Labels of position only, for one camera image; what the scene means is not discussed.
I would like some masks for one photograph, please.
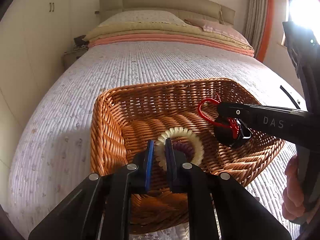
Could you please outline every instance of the pillow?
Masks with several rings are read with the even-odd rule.
[[[230,26],[203,19],[186,19],[185,21],[191,23],[193,26],[202,28],[204,32],[222,34],[250,46],[246,38]]]
[[[188,24],[170,12],[158,10],[139,10],[117,13],[101,23],[99,27],[104,25],[114,25],[119,22],[152,22],[188,26]]]

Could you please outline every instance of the nightstand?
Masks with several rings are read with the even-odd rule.
[[[78,58],[88,51],[88,47],[74,48],[72,51],[65,52],[62,56],[64,69],[67,70]]]

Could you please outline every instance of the screw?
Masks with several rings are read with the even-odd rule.
[[[134,163],[130,163],[127,165],[127,169],[130,171],[133,171],[137,168],[137,165],[135,165]]]
[[[89,175],[89,180],[97,180],[99,178],[99,175],[97,173],[91,173]]]
[[[191,163],[183,163],[182,167],[186,170],[190,170],[192,168],[192,164]]]
[[[228,180],[228,179],[230,179],[230,174],[227,172],[223,172],[220,174],[220,178],[224,179],[224,180]]]

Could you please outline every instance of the wicker basket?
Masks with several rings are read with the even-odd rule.
[[[200,167],[212,174],[229,172],[248,185],[278,154],[284,141],[253,131],[253,138],[237,149],[217,142],[213,126],[199,117],[198,103],[218,93],[224,102],[259,104],[237,82],[226,78],[183,80],[115,88],[96,100],[91,127],[91,169],[100,175],[113,173],[144,150],[149,139],[167,129],[182,126],[197,133],[204,145]],[[217,117],[215,107],[202,110]],[[132,196],[131,233],[143,234],[188,221],[185,194],[172,194],[164,171],[156,161],[148,195]]]

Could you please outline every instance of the orange curtain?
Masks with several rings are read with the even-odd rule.
[[[263,63],[263,60],[266,56],[270,35],[271,35],[273,15],[274,15],[274,0],[268,0],[265,30],[263,33],[260,50],[257,52],[258,55],[256,57],[256,59],[261,63]]]

